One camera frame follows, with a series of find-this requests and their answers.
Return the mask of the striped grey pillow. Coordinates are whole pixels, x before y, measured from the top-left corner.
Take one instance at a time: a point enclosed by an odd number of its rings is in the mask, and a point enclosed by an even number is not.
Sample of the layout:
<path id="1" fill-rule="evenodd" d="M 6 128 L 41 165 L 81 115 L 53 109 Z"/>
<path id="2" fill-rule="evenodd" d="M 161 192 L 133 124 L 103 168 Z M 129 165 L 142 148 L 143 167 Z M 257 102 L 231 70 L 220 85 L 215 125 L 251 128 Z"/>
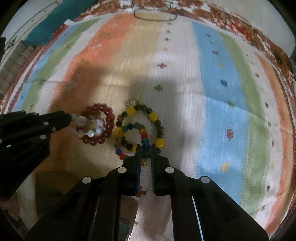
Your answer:
<path id="1" fill-rule="evenodd" d="M 35 46 L 28 46 L 23 41 L 20 41 L 7 61 L 5 61 L 4 65 L 1 67 L 1 99 L 4 98 L 8 88 L 12 85 L 13 80 L 17 76 L 17 73 L 35 49 Z"/>

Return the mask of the silver metal tin box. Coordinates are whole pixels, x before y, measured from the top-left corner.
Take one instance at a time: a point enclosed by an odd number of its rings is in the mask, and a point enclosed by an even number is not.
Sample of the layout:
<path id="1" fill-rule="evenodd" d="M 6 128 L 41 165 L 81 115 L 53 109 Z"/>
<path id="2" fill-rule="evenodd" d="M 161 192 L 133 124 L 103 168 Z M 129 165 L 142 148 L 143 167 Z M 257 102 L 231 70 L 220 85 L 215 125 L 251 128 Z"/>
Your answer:
<path id="1" fill-rule="evenodd" d="M 79 178 L 66 171 L 40 171 L 35 174 L 35 201 L 38 218 L 49 213 L 77 183 Z M 121 197 L 119 240 L 130 240 L 138 201 L 131 196 Z"/>

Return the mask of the striped colourful mat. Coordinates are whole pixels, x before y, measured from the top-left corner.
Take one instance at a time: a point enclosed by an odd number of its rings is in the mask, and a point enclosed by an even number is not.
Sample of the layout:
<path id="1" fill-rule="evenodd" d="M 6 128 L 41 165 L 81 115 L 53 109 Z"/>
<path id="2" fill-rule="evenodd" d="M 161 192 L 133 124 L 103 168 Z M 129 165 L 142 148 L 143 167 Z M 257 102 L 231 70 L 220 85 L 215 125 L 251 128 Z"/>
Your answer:
<path id="1" fill-rule="evenodd" d="M 285 53 L 225 16 L 160 12 L 66 21 L 1 111 L 79 115 L 105 104 L 190 177 L 209 176 L 272 237 L 292 209 L 295 96 Z"/>

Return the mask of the teal blanket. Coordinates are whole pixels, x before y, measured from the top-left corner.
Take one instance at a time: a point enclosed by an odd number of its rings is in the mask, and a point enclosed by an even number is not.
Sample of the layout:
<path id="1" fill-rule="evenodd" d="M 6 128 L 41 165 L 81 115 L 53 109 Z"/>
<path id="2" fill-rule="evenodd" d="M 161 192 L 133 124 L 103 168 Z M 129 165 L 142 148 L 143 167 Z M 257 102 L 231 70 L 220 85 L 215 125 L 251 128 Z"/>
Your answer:
<path id="1" fill-rule="evenodd" d="M 74 20 L 86 9 L 94 5 L 95 0 L 66 0 L 55 7 L 24 39 L 27 46 L 46 45 L 56 30 L 66 21 Z"/>

